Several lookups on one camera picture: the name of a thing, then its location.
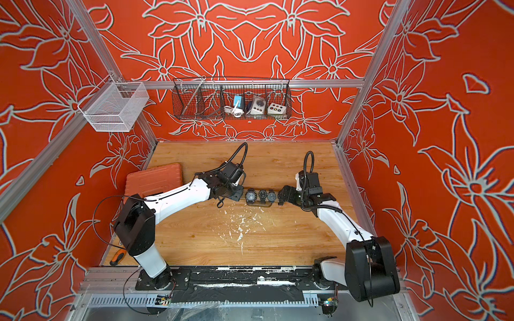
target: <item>black cable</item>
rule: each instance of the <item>black cable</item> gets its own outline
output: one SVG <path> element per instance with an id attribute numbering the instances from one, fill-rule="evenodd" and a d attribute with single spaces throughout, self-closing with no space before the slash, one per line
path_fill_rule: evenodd
<path id="1" fill-rule="evenodd" d="M 353 226 L 353 228 L 355 229 L 355 231 L 357 232 L 357 234 L 359 234 L 360 238 L 362 239 L 362 242 L 365 243 L 365 240 L 364 240 L 364 237 L 362 236 L 362 233 L 357 229 L 357 227 L 355 226 L 355 224 L 353 224 L 352 220 L 350 219 L 350 217 L 348 217 L 348 215 L 340 208 L 337 208 L 335 206 L 330 206 L 330 205 L 325 205 L 325 204 L 318 204 L 318 205 L 313 205 L 313 206 L 305 206 L 304 203 L 303 203 L 303 199 L 304 199 L 304 195 L 305 195 L 305 188 L 307 187 L 307 160 L 309 158 L 309 155 L 311 156 L 312 158 L 312 162 L 310 163 L 310 172 L 312 173 L 313 170 L 314 170 L 314 153 L 309 150 L 306 154 L 305 154 L 305 158 L 303 159 L 303 186 L 302 186 L 302 193 L 300 193 L 300 207 L 302 210 L 304 211 L 311 211 L 311 210 L 316 210 L 316 209 L 327 209 L 327 210 L 332 210 L 332 211 L 335 211 L 337 213 L 341 213 L 343 214 L 346 219 L 348 220 L 348 222 L 350 222 L 350 224 Z M 368 266 L 370 268 L 370 296 L 371 296 L 371 302 L 370 300 L 368 299 L 368 304 L 370 305 L 370 307 L 373 307 L 373 290 L 372 290 L 372 282 L 371 282 L 371 263 L 370 263 L 370 256 L 371 256 L 371 253 L 369 253 L 369 249 L 367 247 L 365 247 L 366 249 L 366 254 L 368 255 Z"/>
<path id="2" fill-rule="evenodd" d="M 102 242 L 104 242 L 105 244 L 107 244 L 107 245 L 110 245 L 110 246 L 115 247 L 115 248 L 118 248 L 118 249 L 125 250 L 125 248 L 119 247 L 119 246 L 117 246 L 117 245 L 114 245 L 114 244 L 111 244 L 111 243 L 109 243 L 109 242 L 105 241 L 103 238 L 101 238 L 101 237 L 100 237 L 100 235 L 98 234 L 98 232 L 97 232 L 97 230 L 96 230 L 96 228 L 95 228 L 95 214 L 96 214 L 96 211 L 98 210 L 98 207 L 100 206 L 100 204 L 102 204 L 102 203 L 103 203 L 103 201 L 105 201 L 106 199 L 109 199 L 109 198 L 111 198 L 111 197 L 121 197 L 121 198 L 123 198 L 123 197 L 128 197 L 128 198 L 137 199 L 137 200 L 139 200 L 139 201 L 147 201 L 147 200 L 145 200 L 145 199 L 141 199 L 141 198 L 137 198 L 137 197 L 133 197 L 133 196 L 128 196 L 128 195 L 111 195 L 111 196 L 107 196 L 106 198 L 104 198 L 103 200 L 101 200 L 101 201 L 100 201 L 100 203 L 98 203 L 98 205 L 97 205 L 97 207 L 95 208 L 95 210 L 93 211 L 93 231 L 95 231 L 95 234 L 98 236 L 98 238 L 99 238 Z"/>
<path id="3" fill-rule="evenodd" d="M 201 174 L 205 174 L 207 172 L 216 172 L 216 171 L 219 171 L 221 170 L 222 168 L 224 168 L 225 166 L 227 166 L 227 164 L 229 162 L 231 162 L 235 156 L 237 155 L 237 153 L 239 153 L 239 151 L 241 150 L 241 148 L 245 148 L 245 152 L 243 154 L 243 158 L 241 160 L 241 163 L 240 163 L 240 167 L 243 166 L 243 163 L 245 162 L 245 159 L 246 159 L 246 153 L 248 152 L 248 143 L 243 143 L 241 145 L 239 145 L 239 147 L 236 149 L 236 151 L 232 154 L 232 156 L 225 162 L 223 162 L 223 164 L 221 164 L 219 167 L 215 168 L 215 169 L 211 169 L 210 171 L 205 171 L 205 172 L 197 172 L 197 173 L 194 173 L 195 176 L 198 176 L 198 175 L 201 175 Z"/>
<path id="4" fill-rule="evenodd" d="M 136 274 L 136 272 L 138 272 L 138 271 L 139 271 L 139 269 L 137 269 L 136 271 L 134 271 L 134 272 L 133 272 L 133 273 L 128 277 L 128 279 L 125 281 L 125 284 L 123 284 L 123 290 L 122 290 L 122 293 L 123 293 L 123 301 L 125 301 L 125 304 L 126 304 L 126 305 L 127 305 L 127 306 L 132 310 L 132 311 L 134 311 L 134 312 L 137 312 L 137 313 L 140 313 L 140 314 L 144 314 L 144 315 L 154 315 L 153 313 L 146 313 L 146 312 L 137 311 L 136 309 L 134 309 L 133 307 L 131 307 L 131 306 L 129 305 L 129 302 L 127 301 L 127 299 L 126 299 L 126 297 L 125 297 L 125 287 L 126 287 L 126 285 L 127 285 L 127 282 L 128 282 L 128 281 L 129 281 L 129 279 L 130 279 L 134 274 Z"/>

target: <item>wristwatch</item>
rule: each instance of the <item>wristwatch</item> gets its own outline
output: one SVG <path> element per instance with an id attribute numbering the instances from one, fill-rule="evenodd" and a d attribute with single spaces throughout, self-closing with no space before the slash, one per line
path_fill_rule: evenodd
<path id="1" fill-rule="evenodd" d="M 257 199 L 257 194 L 255 194 L 255 189 L 253 188 L 250 188 L 247 192 L 246 192 L 246 202 L 248 204 L 254 204 L 255 203 L 255 200 Z"/>
<path id="2" fill-rule="evenodd" d="M 276 199 L 277 199 L 277 195 L 275 194 L 275 192 L 273 190 L 269 190 L 269 192 L 268 192 L 269 202 L 273 203 L 273 202 L 275 202 Z"/>
<path id="3" fill-rule="evenodd" d="M 261 199 L 261 204 L 266 204 L 266 197 L 268 197 L 268 192 L 265 190 L 260 190 L 259 198 Z"/>

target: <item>orange case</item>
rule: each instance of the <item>orange case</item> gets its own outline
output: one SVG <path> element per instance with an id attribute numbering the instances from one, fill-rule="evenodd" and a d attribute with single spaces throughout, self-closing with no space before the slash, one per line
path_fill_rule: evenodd
<path id="1" fill-rule="evenodd" d="M 182 166 L 179 163 L 154 167 L 127 175 L 125 195 L 141 197 L 167 192 L 182 186 Z"/>

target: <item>orange wall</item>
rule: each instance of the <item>orange wall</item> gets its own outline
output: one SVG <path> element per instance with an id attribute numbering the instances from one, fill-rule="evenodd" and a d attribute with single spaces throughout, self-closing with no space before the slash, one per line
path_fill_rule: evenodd
<path id="1" fill-rule="evenodd" d="M 514 317 L 514 6 L 415 0 L 345 141 L 426 320 Z"/>
<path id="2" fill-rule="evenodd" d="M 0 193 L 107 75 L 63 3 L 0 2 Z"/>
<path id="3" fill-rule="evenodd" d="M 85 0 L 127 80 L 253 76 L 363 77 L 393 1 Z M 357 89 L 293 91 L 287 121 L 180 121 L 171 93 L 153 91 L 146 116 L 163 140 L 328 140 Z"/>
<path id="4" fill-rule="evenodd" d="M 66 2 L 0 1 L 0 193 L 97 90 L 106 76 Z M 0 320 L 63 320 L 84 272 L 104 245 L 91 217 L 123 193 L 150 152 L 141 129 L 97 133 L 90 125 L 0 225 Z M 109 240 L 119 200 L 96 219 Z"/>
<path id="5" fill-rule="evenodd" d="M 127 174 L 149 152 L 137 125 L 130 133 L 82 129 L 1 225 L 0 319 L 64 319 L 84 273 L 106 249 L 91 227 L 95 207 L 123 195 Z M 95 215 L 104 240 L 119 204 L 106 200 Z"/>

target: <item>watch face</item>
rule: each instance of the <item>watch face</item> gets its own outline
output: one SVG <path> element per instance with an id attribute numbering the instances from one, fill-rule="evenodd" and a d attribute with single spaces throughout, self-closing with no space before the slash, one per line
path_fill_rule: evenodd
<path id="1" fill-rule="evenodd" d="M 268 196 L 268 192 L 267 191 L 265 191 L 265 190 L 259 191 L 259 198 L 260 199 L 265 199 L 266 196 Z"/>
<path id="2" fill-rule="evenodd" d="M 275 200 L 277 199 L 277 195 L 275 194 L 275 192 L 271 192 L 268 194 L 268 199 L 270 202 L 275 202 Z"/>
<path id="3" fill-rule="evenodd" d="M 248 191 L 246 192 L 246 200 L 249 201 L 249 202 L 253 202 L 255 201 L 255 192 L 254 191 Z"/>

